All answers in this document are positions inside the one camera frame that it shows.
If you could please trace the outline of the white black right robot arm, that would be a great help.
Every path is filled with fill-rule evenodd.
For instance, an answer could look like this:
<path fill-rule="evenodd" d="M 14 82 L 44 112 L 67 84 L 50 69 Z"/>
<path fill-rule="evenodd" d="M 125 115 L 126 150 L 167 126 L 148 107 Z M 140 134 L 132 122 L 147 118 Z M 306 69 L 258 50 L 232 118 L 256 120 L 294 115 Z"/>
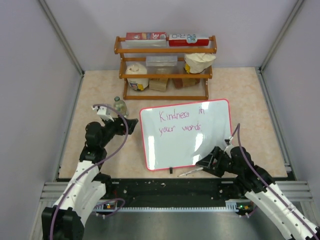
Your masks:
<path fill-rule="evenodd" d="M 320 238 L 319 226 L 292 204 L 264 168 L 254 164 L 244 147 L 233 146 L 223 150 L 216 146 L 206 157 L 197 161 L 196 166 L 216 177 L 222 177 L 226 172 L 236 175 L 234 194 L 251 200 L 286 240 Z"/>

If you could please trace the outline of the magenta capped whiteboard marker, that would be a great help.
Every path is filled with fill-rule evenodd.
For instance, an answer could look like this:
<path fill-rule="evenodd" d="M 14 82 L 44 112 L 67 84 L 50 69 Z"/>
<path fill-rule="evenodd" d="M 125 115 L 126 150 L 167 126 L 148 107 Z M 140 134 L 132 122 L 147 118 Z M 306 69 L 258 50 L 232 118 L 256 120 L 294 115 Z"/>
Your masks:
<path fill-rule="evenodd" d="M 178 175 L 177 177 L 179 178 L 179 177 L 182 177 L 182 176 L 187 176 L 187 175 L 193 174 L 193 173 L 195 173 L 195 172 L 202 171 L 203 169 L 204 169 L 203 167 L 198 167 L 198 168 L 196 168 L 196 169 L 193 169 L 193 170 L 184 172 L 184 173 Z"/>

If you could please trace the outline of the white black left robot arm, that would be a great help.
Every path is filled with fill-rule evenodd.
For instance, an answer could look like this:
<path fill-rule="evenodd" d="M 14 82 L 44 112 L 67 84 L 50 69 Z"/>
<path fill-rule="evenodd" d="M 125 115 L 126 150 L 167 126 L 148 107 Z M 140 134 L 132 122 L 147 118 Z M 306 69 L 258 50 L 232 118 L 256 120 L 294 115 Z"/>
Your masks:
<path fill-rule="evenodd" d="M 41 214 L 45 240 L 81 240 L 86 222 L 101 198 L 114 191 L 111 177 L 100 172 L 107 154 L 106 145 L 114 136 L 131 135 L 138 119 L 121 118 L 90 122 L 85 127 L 85 144 L 75 173 L 58 200 Z"/>

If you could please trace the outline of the pink framed whiteboard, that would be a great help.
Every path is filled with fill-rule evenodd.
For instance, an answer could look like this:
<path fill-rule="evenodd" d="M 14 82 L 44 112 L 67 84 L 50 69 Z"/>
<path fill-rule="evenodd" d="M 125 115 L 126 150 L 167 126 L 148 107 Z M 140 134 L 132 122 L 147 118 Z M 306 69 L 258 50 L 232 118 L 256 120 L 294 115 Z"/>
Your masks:
<path fill-rule="evenodd" d="M 146 167 L 150 171 L 194 166 L 232 134 L 225 98 L 143 108 L 139 112 Z"/>

